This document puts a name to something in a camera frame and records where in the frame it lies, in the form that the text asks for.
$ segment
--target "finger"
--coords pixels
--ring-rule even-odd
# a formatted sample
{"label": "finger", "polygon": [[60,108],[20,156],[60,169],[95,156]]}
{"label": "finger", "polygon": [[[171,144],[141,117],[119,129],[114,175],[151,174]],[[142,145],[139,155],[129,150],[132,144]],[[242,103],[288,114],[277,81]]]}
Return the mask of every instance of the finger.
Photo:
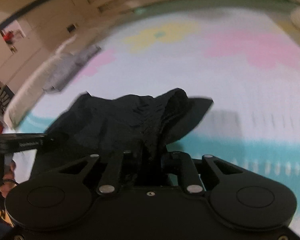
{"label": "finger", "polygon": [[8,195],[8,193],[9,193],[9,191],[5,191],[5,192],[2,192],[1,195],[2,195],[4,198],[6,198],[7,195]]}
{"label": "finger", "polygon": [[11,163],[10,163],[10,169],[12,171],[14,171],[16,169],[16,163],[14,161],[11,161]]}
{"label": "finger", "polygon": [[14,179],[14,173],[13,171],[8,171],[4,176],[3,179]]}
{"label": "finger", "polygon": [[15,187],[15,184],[12,182],[5,182],[4,185],[0,187],[0,192],[1,193],[6,193],[9,192],[11,189]]}

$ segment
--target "black fabric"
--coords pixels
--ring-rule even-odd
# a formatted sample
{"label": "black fabric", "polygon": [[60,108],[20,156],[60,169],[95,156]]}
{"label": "black fabric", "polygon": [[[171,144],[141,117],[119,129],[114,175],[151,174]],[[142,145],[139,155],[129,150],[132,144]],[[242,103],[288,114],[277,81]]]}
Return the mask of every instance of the black fabric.
{"label": "black fabric", "polygon": [[32,175],[92,151],[131,150],[140,142],[149,160],[154,160],[166,144],[181,139],[197,126],[212,103],[208,98],[188,98],[182,89],[156,98],[127,95],[108,100],[83,94],[46,131],[66,133],[67,152],[38,153]]}

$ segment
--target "circular cover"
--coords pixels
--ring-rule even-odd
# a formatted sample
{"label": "circular cover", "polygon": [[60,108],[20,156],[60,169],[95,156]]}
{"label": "circular cover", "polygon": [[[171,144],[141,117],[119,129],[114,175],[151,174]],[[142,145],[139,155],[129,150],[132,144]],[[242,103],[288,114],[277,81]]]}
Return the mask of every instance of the circular cover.
{"label": "circular cover", "polygon": [[213,209],[228,222],[247,229],[288,225],[297,201],[286,186],[258,175],[227,175],[211,192]]}
{"label": "circular cover", "polygon": [[63,228],[82,217],[92,196],[74,175],[44,174],[15,187],[5,206],[14,224],[36,231]]}

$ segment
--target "metal screw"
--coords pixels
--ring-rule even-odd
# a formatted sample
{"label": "metal screw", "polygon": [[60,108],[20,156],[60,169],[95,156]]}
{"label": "metal screw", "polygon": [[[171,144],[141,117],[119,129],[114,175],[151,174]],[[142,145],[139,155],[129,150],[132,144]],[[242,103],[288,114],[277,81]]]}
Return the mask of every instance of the metal screw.
{"label": "metal screw", "polygon": [[189,185],[187,187],[187,191],[189,193],[200,193],[201,191],[203,191],[203,187],[201,187],[200,185]]}
{"label": "metal screw", "polygon": [[13,240],[25,240],[25,239],[23,238],[23,236],[16,235],[14,236]]}
{"label": "metal screw", "polygon": [[289,238],[287,236],[280,236],[278,240],[289,240]]}
{"label": "metal screw", "polygon": [[153,191],[149,191],[149,192],[147,192],[147,195],[150,197],[153,197],[155,195],[155,193]]}
{"label": "metal screw", "polygon": [[105,194],[112,193],[112,192],[114,192],[114,190],[115,190],[115,188],[112,185],[102,185],[99,187],[99,191],[101,193],[105,193]]}

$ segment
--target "play mat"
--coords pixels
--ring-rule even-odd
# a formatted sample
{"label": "play mat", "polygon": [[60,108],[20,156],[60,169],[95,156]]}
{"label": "play mat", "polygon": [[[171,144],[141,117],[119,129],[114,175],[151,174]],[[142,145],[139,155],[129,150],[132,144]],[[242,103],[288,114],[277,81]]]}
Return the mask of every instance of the play mat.
{"label": "play mat", "polygon": [[[114,99],[179,87],[211,97],[203,122],[168,149],[212,154],[287,185],[298,199],[291,227],[300,235],[300,31],[289,19],[296,6],[176,0],[136,9],[62,93],[39,100],[18,131],[43,132],[85,91]],[[15,156],[17,180],[27,179],[33,159]]]}

